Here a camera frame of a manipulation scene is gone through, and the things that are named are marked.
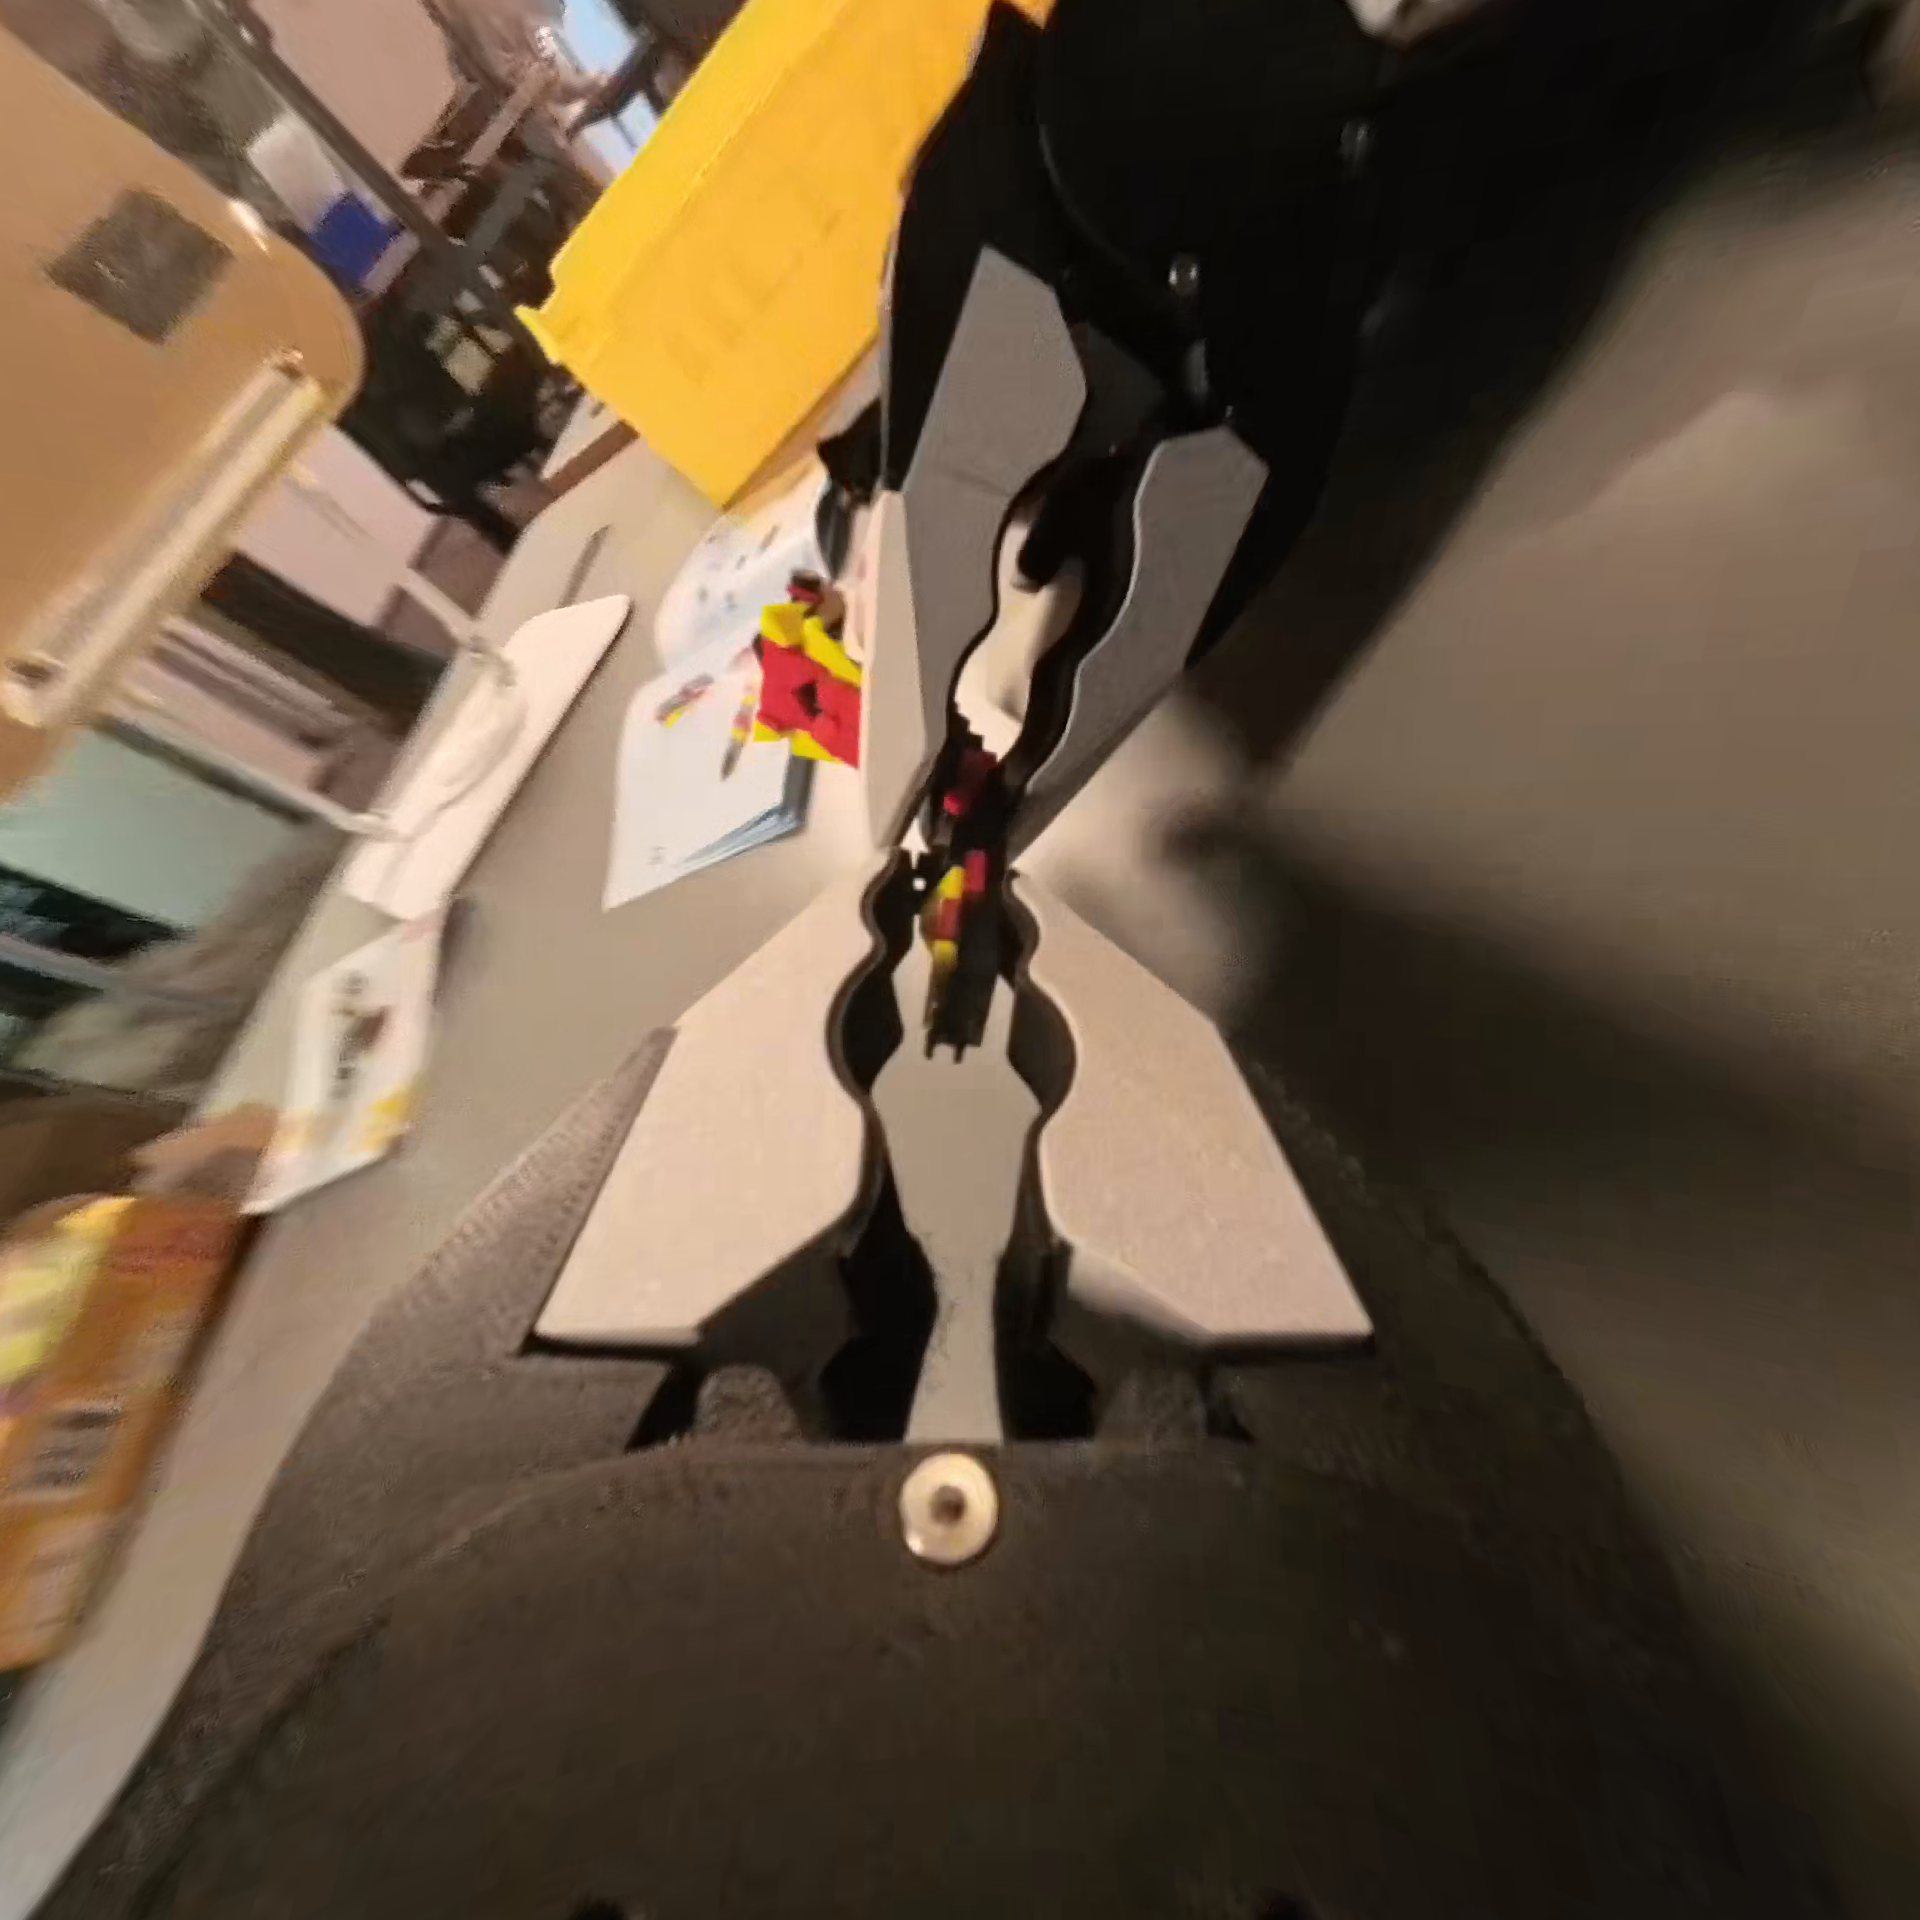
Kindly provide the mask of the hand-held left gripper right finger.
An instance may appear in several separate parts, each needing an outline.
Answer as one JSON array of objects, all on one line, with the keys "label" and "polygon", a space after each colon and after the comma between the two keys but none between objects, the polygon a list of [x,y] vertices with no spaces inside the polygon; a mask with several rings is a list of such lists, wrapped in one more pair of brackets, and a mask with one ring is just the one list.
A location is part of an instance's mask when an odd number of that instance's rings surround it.
[{"label": "hand-held left gripper right finger", "polygon": [[1038,880],[1011,1067],[1062,1305],[1170,1346],[1363,1346],[1374,1321],[1219,1027]]}]

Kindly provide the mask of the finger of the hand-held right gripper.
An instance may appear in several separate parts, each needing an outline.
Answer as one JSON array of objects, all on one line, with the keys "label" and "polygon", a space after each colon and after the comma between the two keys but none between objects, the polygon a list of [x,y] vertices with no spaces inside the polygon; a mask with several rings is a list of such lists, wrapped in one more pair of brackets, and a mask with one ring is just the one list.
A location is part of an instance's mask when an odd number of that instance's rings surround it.
[{"label": "finger of the hand-held right gripper", "polygon": [[1118,608],[1068,651],[1062,708],[1047,721],[1034,769],[1013,776],[1011,860],[1051,828],[1182,676],[1263,482],[1266,466],[1224,424],[1155,447],[1132,502]]},{"label": "finger of the hand-held right gripper", "polygon": [[868,579],[868,830],[917,817],[958,671],[997,616],[1000,535],[1087,403],[1056,296],[992,247],[975,259],[902,482],[878,495]]}]

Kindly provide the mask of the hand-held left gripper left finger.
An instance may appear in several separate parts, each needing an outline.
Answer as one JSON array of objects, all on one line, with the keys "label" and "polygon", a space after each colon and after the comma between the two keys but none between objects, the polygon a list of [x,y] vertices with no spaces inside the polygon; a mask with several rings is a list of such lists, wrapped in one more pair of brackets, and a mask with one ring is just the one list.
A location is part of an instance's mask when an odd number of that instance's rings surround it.
[{"label": "hand-held left gripper left finger", "polygon": [[868,856],[675,1024],[534,1319],[547,1346],[842,1346],[883,1152],[847,999],[888,948]]}]

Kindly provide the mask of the black red yellow lego model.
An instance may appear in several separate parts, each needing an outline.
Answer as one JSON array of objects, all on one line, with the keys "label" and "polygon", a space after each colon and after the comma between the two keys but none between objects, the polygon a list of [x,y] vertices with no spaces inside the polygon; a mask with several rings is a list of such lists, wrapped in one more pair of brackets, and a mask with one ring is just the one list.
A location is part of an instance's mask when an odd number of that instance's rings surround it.
[{"label": "black red yellow lego model", "polygon": [[[783,599],[759,614],[759,696],[750,721],[736,724],[739,738],[856,769],[862,668],[842,641],[843,622],[845,603],[823,575],[787,577]],[[906,882],[927,959],[926,1054],[963,1058],[984,1041],[1000,977],[1013,790],[1000,760],[958,718],[909,826],[919,848]]]}]

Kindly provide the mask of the yellow plastic bin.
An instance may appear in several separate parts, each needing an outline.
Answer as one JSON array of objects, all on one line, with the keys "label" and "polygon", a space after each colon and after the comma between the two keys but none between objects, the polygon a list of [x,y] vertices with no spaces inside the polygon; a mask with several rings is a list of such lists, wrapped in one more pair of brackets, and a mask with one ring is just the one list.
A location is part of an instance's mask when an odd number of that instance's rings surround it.
[{"label": "yellow plastic bin", "polygon": [[971,66],[987,6],[739,12],[518,319],[716,510],[832,398],[880,331],[906,174]]}]

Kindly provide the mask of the orange cardboard lego box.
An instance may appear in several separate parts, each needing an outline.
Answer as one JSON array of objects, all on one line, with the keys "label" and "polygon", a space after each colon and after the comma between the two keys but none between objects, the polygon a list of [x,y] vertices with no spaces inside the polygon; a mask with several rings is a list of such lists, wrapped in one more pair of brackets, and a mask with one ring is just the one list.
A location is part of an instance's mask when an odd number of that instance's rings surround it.
[{"label": "orange cardboard lego box", "polygon": [[215,1314],[242,1214],[203,1194],[82,1194],[3,1239],[3,1672],[82,1622]]}]

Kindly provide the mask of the open instruction booklet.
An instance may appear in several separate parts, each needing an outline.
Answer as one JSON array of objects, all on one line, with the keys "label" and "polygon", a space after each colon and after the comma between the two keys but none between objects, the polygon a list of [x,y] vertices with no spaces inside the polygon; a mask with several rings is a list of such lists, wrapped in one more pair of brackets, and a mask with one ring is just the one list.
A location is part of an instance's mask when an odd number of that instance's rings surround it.
[{"label": "open instruction booklet", "polygon": [[805,826],[826,750],[774,718],[762,688],[767,608],[808,577],[832,584],[832,492],[806,479],[723,516],[666,591],[658,672],[632,694],[615,750],[604,908],[636,903]]}]

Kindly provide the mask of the closed instruction booklet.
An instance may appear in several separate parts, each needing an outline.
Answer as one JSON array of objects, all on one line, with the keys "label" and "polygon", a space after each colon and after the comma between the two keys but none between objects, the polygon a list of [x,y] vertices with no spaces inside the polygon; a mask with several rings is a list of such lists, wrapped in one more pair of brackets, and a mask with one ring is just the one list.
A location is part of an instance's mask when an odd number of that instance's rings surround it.
[{"label": "closed instruction booklet", "polygon": [[403,922],[318,972],[295,1004],[283,1098],[242,1217],[384,1161],[406,1137],[426,1080],[445,915]]}]

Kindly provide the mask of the wooden board on white stand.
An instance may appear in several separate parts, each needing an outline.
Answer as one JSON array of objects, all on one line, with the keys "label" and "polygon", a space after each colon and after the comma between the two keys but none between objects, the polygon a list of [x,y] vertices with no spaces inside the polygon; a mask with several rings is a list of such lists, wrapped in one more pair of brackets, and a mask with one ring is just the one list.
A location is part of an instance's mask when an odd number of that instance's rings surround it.
[{"label": "wooden board on white stand", "polygon": [[3,137],[11,802],[229,563],[364,347],[314,264],[11,32]]}]

